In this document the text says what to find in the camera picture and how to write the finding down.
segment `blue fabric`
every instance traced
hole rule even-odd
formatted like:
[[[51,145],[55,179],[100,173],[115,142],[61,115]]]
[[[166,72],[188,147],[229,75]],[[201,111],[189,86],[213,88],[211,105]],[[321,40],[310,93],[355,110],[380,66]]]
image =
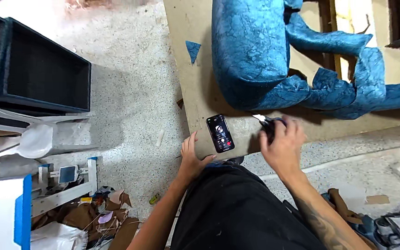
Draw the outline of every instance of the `blue fabric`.
[[[189,57],[191,58],[191,64],[194,64],[194,62],[197,59],[197,54],[199,53],[201,44],[194,43],[191,41],[185,41],[185,43],[187,52],[189,53]]]
[[[220,90],[232,107],[257,108],[287,77],[283,12],[282,1],[212,2],[212,64]]]
[[[212,65],[226,101],[240,110],[298,104],[339,119],[400,108],[400,84],[385,85],[380,50],[365,47],[372,35],[313,31],[294,12],[301,5],[302,0],[213,0]],[[287,77],[289,44],[356,56],[354,82],[323,68],[312,88],[298,76]]]

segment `incoming call screen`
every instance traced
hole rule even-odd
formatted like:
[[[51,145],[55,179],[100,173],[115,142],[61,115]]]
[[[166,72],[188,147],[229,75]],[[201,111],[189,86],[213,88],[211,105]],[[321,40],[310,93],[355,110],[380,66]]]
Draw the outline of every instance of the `incoming call screen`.
[[[217,153],[222,153],[234,148],[234,142],[232,141],[223,115],[209,117],[206,119],[206,123]]]

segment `blue triangular fabric scrap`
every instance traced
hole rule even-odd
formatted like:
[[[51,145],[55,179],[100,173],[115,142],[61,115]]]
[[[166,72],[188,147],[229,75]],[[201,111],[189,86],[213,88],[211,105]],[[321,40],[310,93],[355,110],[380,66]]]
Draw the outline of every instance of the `blue triangular fabric scrap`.
[[[191,41],[186,41],[186,48],[187,52],[189,53],[189,56],[191,57],[191,63],[194,64],[194,62],[197,59],[197,54],[199,53],[201,44],[194,43]]]

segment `wooden board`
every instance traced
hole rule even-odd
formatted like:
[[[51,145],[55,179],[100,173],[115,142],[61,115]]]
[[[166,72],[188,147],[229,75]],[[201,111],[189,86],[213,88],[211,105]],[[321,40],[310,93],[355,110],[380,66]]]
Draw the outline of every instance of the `wooden board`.
[[[182,1],[164,0],[172,50],[177,63],[177,71],[186,108],[186,116],[191,132],[198,130],[196,151],[198,157],[215,154],[205,119],[216,114],[224,114],[236,148],[218,154],[218,159],[226,159],[258,152],[257,132],[260,125],[249,113],[236,111],[223,98],[213,74],[211,55],[211,15],[212,0]],[[301,15],[314,30],[320,30],[318,4],[305,2]],[[373,0],[378,46],[389,43],[387,0]],[[191,65],[185,41],[201,44],[197,60]],[[386,66],[386,82],[400,83],[400,50],[383,48]],[[322,59],[320,53],[307,53],[309,57],[291,47],[292,69],[300,70],[313,80]],[[400,125],[400,110],[375,112],[353,121],[336,120],[323,116],[311,109],[290,107],[274,112],[260,112],[270,117],[283,113],[303,120],[309,141],[324,140],[363,132],[390,128]]]

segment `terrazzo floor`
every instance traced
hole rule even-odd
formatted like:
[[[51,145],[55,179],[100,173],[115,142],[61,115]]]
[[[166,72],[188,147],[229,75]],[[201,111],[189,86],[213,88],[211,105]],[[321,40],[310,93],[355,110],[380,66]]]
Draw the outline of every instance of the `terrazzo floor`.
[[[50,156],[55,166],[86,163],[101,156],[99,185],[124,188],[130,195],[132,216],[145,219],[148,200],[163,194],[181,162],[180,145],[189,136],[186,114],[176,101],[181,89],[171,53],[163,1],[116,3],[111,8],[65,12],[53,0],[3,0],[0,16],[11,16],[93,63],[90,140],[94,151]],[[158,132],[164,129],[160,147]],[[400,127],[351,137],[307,143],[302,167],[359,153],[400,146]],[[309,173],[321,192],[349,183],[367,195],[385,194],[390,204],[365,205],[361,213],[377,217],[400,204],[400,181],[390,165],[400,155],[353,162]],[[253,173],[272,173],[260,153],[246,157],[243,166]],[[266,182],[281,200],[291,196],[279,180]]]

